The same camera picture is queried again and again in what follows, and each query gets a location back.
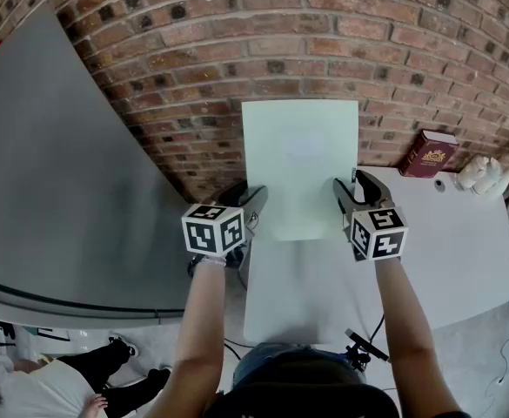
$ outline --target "person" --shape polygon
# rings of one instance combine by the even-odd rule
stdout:
[[[432,332],[398,259],[376,276],[402,415],[463,418],[440,373]],[[224,358],[224,260],[196,269],[177,340],[176,361],[147,418],[397,417],[388,394],[366,385],[341,354],[261,344],[238,364],[228,394],[216,394]]]
[[[152,369],[125,388],[106,388],[109,377],[137,355],[137,348],[112,335],[108,346],[63,356],[45,366],[0,356],[0,418],[120,418],[153,400],[170,370]]]

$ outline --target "brick wall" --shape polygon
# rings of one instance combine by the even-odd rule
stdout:
[[[245,100],[358,100],[362,164],[421,128],[457,135],[451,168],[509,139],[509,0],[0,0],[0,40],[42,2],[192,197],[244,178]]]

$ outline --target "red book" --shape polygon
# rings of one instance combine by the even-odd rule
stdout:
[[[399,173],[404,177],[434,178],[458,147],[453,135],[423,130],[399,166]]]

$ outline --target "white shirt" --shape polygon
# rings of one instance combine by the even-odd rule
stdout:
[[[94,395],[88,381],[61,361],[30,374],[0,356],[0,418],[78,418]],[[107,418],[102,410],[98,418]]]

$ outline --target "sheet of paper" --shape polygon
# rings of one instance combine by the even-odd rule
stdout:
[[[243,123],[248,185],[268,187],[256,238],[341,236],[332,181],[350,182],[357,167],[357,101],[246,102]]]

